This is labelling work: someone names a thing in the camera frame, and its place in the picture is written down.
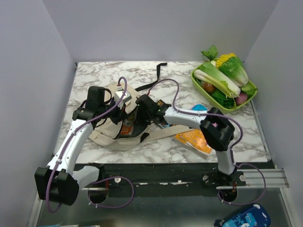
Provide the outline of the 78-Storey Treehouse book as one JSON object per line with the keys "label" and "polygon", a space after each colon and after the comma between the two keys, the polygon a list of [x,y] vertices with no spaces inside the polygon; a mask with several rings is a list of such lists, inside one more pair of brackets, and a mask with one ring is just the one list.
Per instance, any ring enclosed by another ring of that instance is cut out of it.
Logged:
{"label": "78-Storey Treehouse book", "polygon": [[130,137],[134,130],[134,123],[136,119],[136,111],[133,111],[127,119],[123,120],[119,138]]}

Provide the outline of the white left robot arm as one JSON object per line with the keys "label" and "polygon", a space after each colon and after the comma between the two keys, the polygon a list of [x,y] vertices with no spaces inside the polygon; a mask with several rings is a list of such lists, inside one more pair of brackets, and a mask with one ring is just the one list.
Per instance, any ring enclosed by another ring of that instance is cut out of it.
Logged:
{"label": "white left robot arm", "polygon": [[63,144],[46,167],[35,172],[38,196],[48,205],[71,206],[79,191],[92,184],[101,186],[108,181],[101,164],[89,163],[76,171],[75,165],[88,137],[102,119],[118,123],[122,120],[126,102],[131,99],[125,83],[118,83],[111,91],[107,87],[91,86],[86,100],[72,115],[72,122]]}

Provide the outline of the cream canvas backpack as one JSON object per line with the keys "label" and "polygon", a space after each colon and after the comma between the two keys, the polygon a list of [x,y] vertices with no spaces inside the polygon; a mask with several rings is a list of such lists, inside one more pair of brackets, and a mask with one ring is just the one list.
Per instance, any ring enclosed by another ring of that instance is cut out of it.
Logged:
{"label": "cream canvas backpack", "polygon": [[103,125],[94,129],[94,131],[90,134],[89,139],[104,148],[113,150],[129,150],[136,147],[140,143],[155,141],[162,138],[175,136],[178,133],[192,131],[192,129],[187,126],[173,124],[171,124],[171,127],[165,129],[151,131],[152,128],[150,124],[147,124],[139,117],[138,107],[135,103],[137,98],[140,96],[139,92],[149,89],[155,83],[157,83],[160,78],[160,67],[166,65],[166,62],[157,65],[157,79],[155,82],[145,84],[137,88],[133,88],[130,85],[127,86],[127,91],[131,94],[132,99],[126,103],[126,113],[129,116],[133,111],[136,111],[134,130],[130,137],[118,137],[123,121],[119,122],[118,124],[114,124],[111,120],[107,119],[106,121],[102,122]]}

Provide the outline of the yellow orange paperback book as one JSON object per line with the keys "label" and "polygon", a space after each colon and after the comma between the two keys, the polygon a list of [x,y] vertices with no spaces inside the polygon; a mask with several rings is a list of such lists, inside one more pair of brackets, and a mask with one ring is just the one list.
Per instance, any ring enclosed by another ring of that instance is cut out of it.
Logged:
{"label": "yellow orange paperback book", "polygon": [[212,153],[212,148],[207,144],[200,130],[194,129],[192,131],[178,133],[174,136],[173,140],[202,158],[208,158]]}

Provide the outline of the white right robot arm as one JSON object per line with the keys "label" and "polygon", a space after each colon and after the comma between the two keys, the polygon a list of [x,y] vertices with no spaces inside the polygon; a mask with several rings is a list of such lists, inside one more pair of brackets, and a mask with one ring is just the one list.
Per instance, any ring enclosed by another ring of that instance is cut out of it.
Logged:
{"label": "white right robot arm", "polygon": [[169,104],[159,106],[148,95],[140,96],[136,104],[147,121],[201,130],[207,144],[216,151],[218,181],[229,185],[235,180],[235,165],[230,145],[234,139],[235,128],[219,109],[213,107],[209,111],[193,111],[175,109]]}

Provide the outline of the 169-Storey Treehouse book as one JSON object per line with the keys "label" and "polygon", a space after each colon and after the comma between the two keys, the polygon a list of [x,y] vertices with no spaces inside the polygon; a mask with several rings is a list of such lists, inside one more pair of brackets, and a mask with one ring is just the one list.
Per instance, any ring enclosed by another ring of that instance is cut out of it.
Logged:
{"label": "169-Storey Treehouse book", "polygon": [[[157,105],[162,108],[162,107],[171,107],[170,104],[165,103],[162,99],[159,99],[157,101]],[[160,127],[161,129],[165,129],[168,127],[171,127],[171,124],[167,124],[167,122],[164,119],[161,119],[158,123],[156,123],[156,125],[158,127]]]}

